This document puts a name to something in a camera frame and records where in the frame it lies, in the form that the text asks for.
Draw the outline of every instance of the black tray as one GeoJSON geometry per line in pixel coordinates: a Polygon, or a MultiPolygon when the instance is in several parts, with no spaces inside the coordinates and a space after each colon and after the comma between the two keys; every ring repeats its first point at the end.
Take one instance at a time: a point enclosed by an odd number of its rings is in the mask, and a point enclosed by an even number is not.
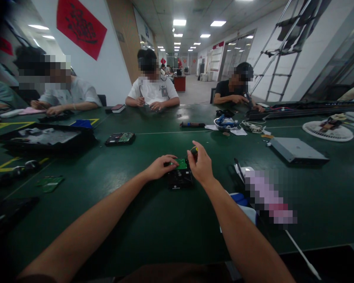
{"type": "Polygon", "coordinates": [[[91,142],[97,141],[96,138],[94,137],[93,134],[93,129],[88,129],[88,128],[82,128],[82,127],[72,127],[72,126],[63,126],[63,125],[51,125],[51,124],[40,124],[40,123],[34,123],[31,124],[30,126],[17,129],[14,131],[11,131],[9,133],[3,134],[0,136],[0,143],[4,144],[5,148],[8,149],[16,149],[16,150],[48,150],[48,151],[63,151],[66,149],[77,149],[83,146],[86,146],[87,144],[91,142]],[[66,132],[76,132],[77,135],[75,137],[72,137],[71,139],[67,140],[64,143],[58,142],[55,144],[44,144],[44,143],[32,143],[32,142],[27,142],[27,141],[17,141],[17,140],[11,140],[13,138],[22,138],[22,136],[19,134],[20,130],[25,130],[25,129],[32,129],[32,128],[38,128],[40,130],[45,130],[45,129],[50,129],[53,128],[55,130],[62,130],[66,132]]]}

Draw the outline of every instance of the ladder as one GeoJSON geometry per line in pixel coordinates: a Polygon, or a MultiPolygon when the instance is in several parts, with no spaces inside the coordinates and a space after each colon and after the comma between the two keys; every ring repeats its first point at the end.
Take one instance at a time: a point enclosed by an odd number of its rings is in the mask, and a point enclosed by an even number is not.
{"type": "MultiPolygon", "coordinates": [[[[264,48],[262,49],[262,51],[261,51],[259,57],[257,58],[256,62],[254,63],[253,69],[255,68],[255,66],[256,66],[257,62],[259,61],[260,57],[262,56],[262,54],[268,55],[269,58],[271,57],[271,60],[270,60],[269,64],[266,66],[266,69],[264,70],[264,72],[263,72],[262,74],[256,75],[256,79],[257,79],[257,77],[259,77],[259,79],[257,80],[256,84],[254,85],[254,88],[253,88],[252,92],[249,94],[250,96],[253,94],[254,90],[255,90],[256,87],[259,85],[259,83],[261,82],[262,78],[265,76],[267,70],[269,69],[269,67],[271,66],[271,64],[274,62],[274,60],[275,60],[275,59],[277,58],[277,56],[278,56],[277,62],[276,62],[275,67],[274,67],[273,75],[272,75],[272,77],[271,77],[271,81],[270,81],[270,85],[269,85],[269,89],[268,89],[268,91],[267,91],[267,95],[266,95],[265,101],[268,100],[270,93],[280,95],[279,101],[282,100],[282,98],[283,98],[283,96],[284,96],[284,94],[285,94],[285,92],[286,92],[288,83],[290,82],[292,73],[293,73],[293,71],[294,71],[294,69],[295,69],[296,63],[297,63],[297,61],[298,61],[298,59],[299,59],[300,53],[301,53],[301,51],[283,52],[283,51],[282,51],[282,50],[283,50],[283,46],[284,46],[285,42],[287,41],[288,37],[290,36],[290,34],[292,33],[292,31],[293,31],[293,29],[295,28],[295,26],[298,24],[298,21],[299,21],[300,18],[302,17],[303,13],[304,13],[305,10],[307,9],[307,7],[308,7],[309,4],[311,3],[311,1],[312,1],[312,0],[308,0],[307,3],[306,3],[306,5],[305,5],[305,6],[303,7],[303,9],[301,10],[301,12],[300,12],[296,17],[294,17],[295,10],[296,10],[296,8],[297,8],[297,6],[298,6],[298,2],[299,2],[299,0],[296,0],[296,5],[295,5],[294,10],[293,10],[293,12],[292,12],[292,18],[289,19],[289,20],[285,20],[285,21],[282,21],[282,22],[281,22],[281,19],[283,18],[284,14],[286,13],[286,11],[287,11],[287,9],[288,9],[288,6],[289,6],[289,5],[291,4],[291,2],[292,2],[292,0],[289,0],[289,1],[288,1],[286,7],[284,8],[284,10],[283,10],[283,12],[282,12],[282,15],[281,15],[280,18],[279,18],[278,23],[275,25],[274,30],[272,31],[272,33],[271,33],[269,39],[267,40],[267,42],[266,42],[264,48]],[[271,51],[266,50],[266,51],[265,51],[266,46],[269,44],[269,41],[271,40],[271,38],[272,38],[274,32],[276,31],[276,29],[277,29],[278,27],[282,27],[282,26],[284,26],[284,25],[291,24],[291,23],[293,23],[293,25],[291,26],[290,30],[288,31],[287,35],[285,36],[284,40],[282,41],[280,47],[279,47],[278,49],[275,49],[275,50],[271,50],[271,51]],[[292,65],[292,67],[291,67],[290,73],[289,73],[289,74],[279,74],[279,73],[277,73],[277,68],[278,68],[278,64],[279,64],[280,57],[281,57],[281,56],[285,56],[285,55],[295,54],[295,53],[296,53],[296,57],[295,57],[295,60],[294,60],[293,65],[292,65]],[[271,91],[271,87],[272,87],[272,85],[273,85],[275,76],[287,77],[286,83],[285,83],[284,88],[283,88],[283,91],[282,91],[281,93],[271,91]]],[[[319,11],[319,7],[320,7],[320,5],[321,5],[321,2],[322,2],[322,0],[319,0],[319,2],[318,2],[318,4],[317,4],[317,6],[316,6],[316,8],[315,8],[315,11],[313,12],[312,16],[310,16],[310,17],[309,17],[307,20],[305,20],[304,23],[302,24],[302,26],[308,24],[308,26],[305,27],[305,28],[307,28],[307,32],[306,32],[305,35],[304,35],[303,44],[304,44],[305,41],[307,40],[307,37],[308,37],[309,32],[310,32],[310,30],[311,30],[311,28],[312,28],[312,25],[313,25],[313,20],[314,20],[314,19],[316,18],[316,16],[317,16],[317,13],[318,13],[318,11],[319,11]]]]}

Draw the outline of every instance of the red desk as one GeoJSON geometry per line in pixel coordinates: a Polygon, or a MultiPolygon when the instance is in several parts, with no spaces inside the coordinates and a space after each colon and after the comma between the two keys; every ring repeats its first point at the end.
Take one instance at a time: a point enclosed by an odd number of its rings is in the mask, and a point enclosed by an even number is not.
{"type": "Polygon", "coordinates": [[[185,91],[186,76],[174,76],[174,87],[176,91],[185,91]]]}

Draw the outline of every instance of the hand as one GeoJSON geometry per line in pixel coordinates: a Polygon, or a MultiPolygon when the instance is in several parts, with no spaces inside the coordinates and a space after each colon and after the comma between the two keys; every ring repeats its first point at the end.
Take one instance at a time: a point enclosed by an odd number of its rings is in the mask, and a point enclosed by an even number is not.
{"type": "Polygon", "coordinates": [[[263,108],[261,105],[255,105],[253,106],[253,109],[258,109],[258,112],[260,113],[265,112],[265,108],[263,108]]]}
{"type": "Polygon", "coordinates": [[[39,102],[37,100],[32,100],[30,102],[30,106],[34,109],[37,109],[37,110],[43,110],[45,109],[46,107],[44,107],[44,105],[42,104],[42,102],[39,102]]]}
{"type": "Polygon", "coordinates": [[[137,107],[143,107],[144,106],[144,97],[138,97],[136,99],[136,105],[137,105],[137,107]]]}
{"type": "Polygon", "coordinates": [[[163,109],[165,106],[164,106],[164,103],[163,102],[153,102],[150,104],[150,107],[152,110],[154,111],[160,111],[161,109],[163,109]]]}
{"type": "Polygon", "coordinates": [[[205,148],[199,142],[193,141],[193,144],[197,147],[198,158],[197,161],[195,161],[193,154],[188,150],[190,169],[193,176],[204,187],[215,180],[212,173],[211,158],[207,155],[205,148]]]}
{"type": "Polygon", "coordinates": [[[243,96],[233,94],[233,95],[232,95],[232,102],[235,102],[236,104],[244,103],[244,102],[248,103],[249,100],[247,100],[247,99],[246,99],[245,97],[243,97],[243,96]]]}
{"type": "Polygon", "coordinates": [[[156,159],[146,170],[144,170],[141,174],[147,179],[147,181],[160,179],[169,171],[175,169],[179,164],[174,159],[177,158],[174,155],[163,155],[156,159]]]}
{"type": "Polygon", "coordinates": [[[47,109],[46,115],[47,116],[56,116],[56,115],[59,115],[63,111],[65,111],[64,105],[58,105],[58,106],[50,107],[49,109],[47,109]]]}

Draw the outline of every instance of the black chair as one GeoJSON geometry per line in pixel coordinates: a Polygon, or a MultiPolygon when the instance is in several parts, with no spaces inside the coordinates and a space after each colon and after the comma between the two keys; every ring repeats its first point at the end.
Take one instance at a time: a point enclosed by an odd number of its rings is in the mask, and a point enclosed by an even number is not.
{"type": "Polygon", "coordinates": [[[216,93],[216,88],[212,88],[211,89],[210,104],[212,104],[214,102],[215,93],[216,93]]]}
{"type": "Polygon", "coordinates": [[[104,95],[104,94],[97,94],[97,96],[98,96],[98,98],[100,99],[102,106],[105,107],[105,106],[106,106],[106,95],[104,95]]]}

